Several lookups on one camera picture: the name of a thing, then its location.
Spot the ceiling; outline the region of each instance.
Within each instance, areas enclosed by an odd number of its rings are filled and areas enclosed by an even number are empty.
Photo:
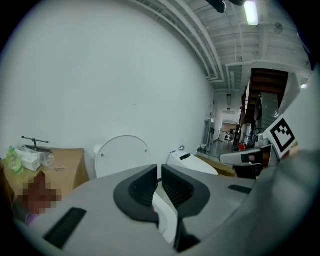
[[[273,0],[257,0],[259,25],[248,25],[244,6],[225,0],[218,13],[205,0],[128,0],[169,24],[183,37],[202,63],[215,93],[227,111],[226,94],[232,94],[231,111],[223,121],[238,123],[241,96],[252,68],[274,69],[310,76],[308,56],[288,14]],[[275,24],[283,31],[276,33]]]

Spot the brown wooden ceiling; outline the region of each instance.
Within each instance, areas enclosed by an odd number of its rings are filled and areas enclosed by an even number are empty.
[[[248,107],[245,114],[244,123],[255,122],[256,100],[261,92],[277,94],[280,107],[287,86],[288,74],[288,72],[272,69],[251,69],[250,91],[247,102]]]

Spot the gray floor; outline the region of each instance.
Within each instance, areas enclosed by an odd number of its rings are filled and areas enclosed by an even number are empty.
[[[234,143],[231,141],[219,141],[218,139],[213,142],[212,148],[209,150],[207,155],[214,157],[214,158],[219,158],[220,155],[226,154],[226,153],[231,153],[234,151]]]

